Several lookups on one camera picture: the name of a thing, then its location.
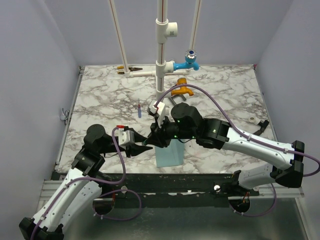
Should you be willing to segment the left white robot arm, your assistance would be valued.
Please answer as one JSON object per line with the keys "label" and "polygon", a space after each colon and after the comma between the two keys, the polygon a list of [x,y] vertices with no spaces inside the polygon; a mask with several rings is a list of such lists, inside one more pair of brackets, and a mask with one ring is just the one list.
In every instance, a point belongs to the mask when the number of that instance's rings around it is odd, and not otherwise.
{"label": "left white robot arm", "polygon": [[[127,157],[150,150],[142,143],[146,137],[128,126],[116,126],[111,135],[100,124],[91,125],[71,168],[49,201],[31,218],[25,217],[19,229],[26,240],[62,240],[64,229],[83,208],[97,197],[107,197],[111,186],[122,184],[127,176],[122,152]],[[122,176],[112,180],[100,172],[108,153],[116,153]]]}

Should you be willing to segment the green white glue stick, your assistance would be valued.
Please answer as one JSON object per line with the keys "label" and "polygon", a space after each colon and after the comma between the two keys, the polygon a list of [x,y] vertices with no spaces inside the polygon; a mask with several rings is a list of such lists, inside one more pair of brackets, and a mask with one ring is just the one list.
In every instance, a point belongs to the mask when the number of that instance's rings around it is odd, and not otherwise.
{"label": "green white glue stick", "polygon": [[148,142],[147,142],[147,140],[145,140],[145,141],[143,141],[141,144],[142,144],[143,146],[147,146],[147,145],[148,145]]}

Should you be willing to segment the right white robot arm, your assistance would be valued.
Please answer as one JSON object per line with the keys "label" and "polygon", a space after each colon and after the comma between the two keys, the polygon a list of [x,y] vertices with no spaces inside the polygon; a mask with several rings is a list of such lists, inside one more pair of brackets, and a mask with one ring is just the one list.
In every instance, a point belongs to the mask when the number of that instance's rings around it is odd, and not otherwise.
{"label": "right white robot arm", "polygon": [[230,191],[241,196],[257,186],[277,183],[287,188],[302,185],[304,164],[303,142],[281,143],[250,134],[217,118],[204,118],[196,107],[179,103],[171,109],[170,121],[166,105],[152,103],[147,109],[155,122],[150,126],[147,145],[166,148],[171,140],[195,140],[199,146],[239,152],[262,161],[265,165],[249,170],[238,170]]}

